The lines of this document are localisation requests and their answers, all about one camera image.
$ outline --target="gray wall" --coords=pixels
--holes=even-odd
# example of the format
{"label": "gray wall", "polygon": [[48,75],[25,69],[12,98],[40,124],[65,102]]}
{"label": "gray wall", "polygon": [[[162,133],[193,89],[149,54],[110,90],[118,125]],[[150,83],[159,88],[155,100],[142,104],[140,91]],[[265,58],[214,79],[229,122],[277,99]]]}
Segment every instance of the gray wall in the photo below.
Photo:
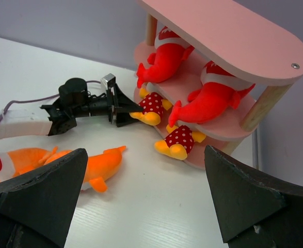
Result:
{"label": "gray wall", "polygon": [[133,69],[145,16],[134,0],[0,0],[0,37]]}
{"label": "gray wall", "polygon": [[[303,41],[303,1],[237,2]],[[0,0],[0,37],[135,69],[145,16],[135,0]],[[303,185],[303,78],[261,123],[259,138],[262,169]]]}

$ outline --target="pink shelf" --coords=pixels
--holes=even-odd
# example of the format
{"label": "pink shelf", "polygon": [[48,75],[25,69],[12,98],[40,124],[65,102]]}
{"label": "pink shelf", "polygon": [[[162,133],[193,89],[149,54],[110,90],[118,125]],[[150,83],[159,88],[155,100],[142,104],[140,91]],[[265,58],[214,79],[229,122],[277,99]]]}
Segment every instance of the pink shelf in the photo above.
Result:
{"label": "pink shelf", "polygon": [[[149,14],[235,76],[282,86],[303,75],[303,43],[233,0],[137,0]],[[300,69],[294,69],[297,63]]]}
{"label": "pink shelf", "polygon": [[[139,103],[141,101],[141,98],[139,97],[139,89],[135,88],[134,91],[134,101],[136,103]],[[158,131],[158,133],[161,135],[162,138],[165,138],[168,135],[168,132],[166,130],[166,126],[168,124],[168,116],[170,114],[170,111],[164,111],[164,116],[162,118],[162,122],[155,126],[155,129]],[[205,163],[204,163],[204,151],[205,147],[207,145],[214,146],[218,149],[222,149],[225,142],[219,141],[216,139],[213,139],[211,137],[207,137],[202,143],[195,143],[193,149],[191,150],[190,154],[188,155],[188,158],[184,160],[184,162],[192,167],[198,168],[198,169],[205,169]]]}
{"label": "pink shelf", "polygon": [[[143,63],[146,68],[150,67],[147,58],[150,53],[154,52],[153,46],[146,45],[145,42],[140,43],[134,52],[135,62]],[[156,90],[172,104],[181,100],[186,105],[188,94],[202,87],[200,82],[200,73],[206,60],[193,52],[188,60],[186,60],[179,71],[171,79],[160,84],[153,84]],[[209,121],[202,125],[180,122],[187,126],[195,127],[207,136],[221,141],[237,141],[249,136],[253,131],[246,132],[240,127],[240,121],[249,112],[256,101],[247,95],[241,102],[238,109],[228,108],[217,119]]]}

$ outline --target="plush toy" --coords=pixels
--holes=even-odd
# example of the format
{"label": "plush toy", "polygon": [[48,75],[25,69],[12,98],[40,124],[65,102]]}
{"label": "plush toy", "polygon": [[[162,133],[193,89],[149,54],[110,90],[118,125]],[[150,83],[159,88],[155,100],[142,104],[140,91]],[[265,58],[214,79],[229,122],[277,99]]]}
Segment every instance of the plush toy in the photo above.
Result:
{"label": "plush toy", "polygon": [[[103,154],[88,157],[85,178],[82,190],[93,188],[96,192],[104,193],[107,190],[105,181],[112,177],[120,168],[122,152],[126,146],[108,149]],[[68,153],[71,150],[62,151],[51,156],[45,164],[48,164]]]}
{"label": "plush toy", "polygon": [[220,116],[229,106],[237,109],[241,99],[255,86],[226,72],[213,61],[203,68],[201,83],[201,89],[189,94],[187,105],[181,107],[181,101],[174,104],[168,121],[170,127],[178,120],[207,122]]}
{"label": "plush toy", "polygon": [[[108,149],[103,154],[88,157],[82,190],[93,188],[97,192],[105,192],[107,190],[105,181],[120,168],[122,152],[125,149],[126,146]],[[57,147],[52,151],[41,148],[24,148],[0,153],[0,182],[46,165],[72,150],[56,151]]]}
{"label": "plush toy", "polygon": [[154,145],[155,149],[164,155],[178,160],[185,160],[194,147],[195,142],[200,143],[206,138],[205,134],[192,131],[186,125],[180,127],[174,126],[172,128],[167,125],[166,130],[169,135],[165,139],[157,141]]}
{"label": "plush toy", "polygon": [[155,48],[156,52],[150,54],[147,59],[151,67],[146,69],[143,63],[138,66],[136,72],[138,88],[145,82],[160,83],[172,77],[181,62],[194,50],[192,45],[167,27],[156,36]]}
{"label": "plush toy", "polygon": [[56,151],[57,147],[52,151],[41,148],[23,148],[0,153],[0,182],[43,166]]}
{"label": "plush toy", "polygon": [[143,107],[143,112],[130,113],[130,116],[151,126],[161,123],[164,110],[169,110],[172,104],[160,94],[148,92],[143,88],[140,90],[139,96],[142,100],[138,105]]}

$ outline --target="wooden post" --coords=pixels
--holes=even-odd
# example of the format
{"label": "wooden post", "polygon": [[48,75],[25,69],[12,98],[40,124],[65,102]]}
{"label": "wooden post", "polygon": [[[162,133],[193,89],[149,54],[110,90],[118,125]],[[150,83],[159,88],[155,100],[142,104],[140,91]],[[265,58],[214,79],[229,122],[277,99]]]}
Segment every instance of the wooden post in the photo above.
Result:
{"label": "wooden post", "polygon": [[252,131],[291,86],[292,84],[284,86],[268,86],[252,106],[249,113],[241,121],[241,128],[247,132]]}
{"label": "wooden post", "polygon": [[239,141],[227,141],[221,150],[222,152],[230,156],[242,141],[243,139]]}
{"label": "wooden post", "polygon": [[157,33],[157,19],[150,14],[147,14],[147,28],[146,28],[146,43],[147,45],[155,45],[155,38]]}

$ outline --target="red plush toy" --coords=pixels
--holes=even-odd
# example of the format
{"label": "red plush toy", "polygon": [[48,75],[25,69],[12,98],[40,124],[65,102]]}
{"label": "red plush toy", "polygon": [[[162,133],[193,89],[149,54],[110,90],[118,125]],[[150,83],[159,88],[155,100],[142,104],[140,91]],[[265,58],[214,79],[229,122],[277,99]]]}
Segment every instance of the red plush toy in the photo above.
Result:
{"label": "red plush toy", "polygon": [[160,83],[172,77],[181,62],[194,50],[193,46],[167,27],[157,35],[155,48],[156,52],[150,54],[147,60],[152,66],[148,69],[142,63],[138,66],[138,88],[145,82]]}
{"label": "red plush toy", "polygon": [[220,116],[227,107],[237,109],[241,99],[255,86],[226,72],[213,61],[208,62],[201,74],[202,88],[188,96],[188,102],[181,107],[181,101],[173,106],[168,123],[173,127],[176,121],[204,123]]}

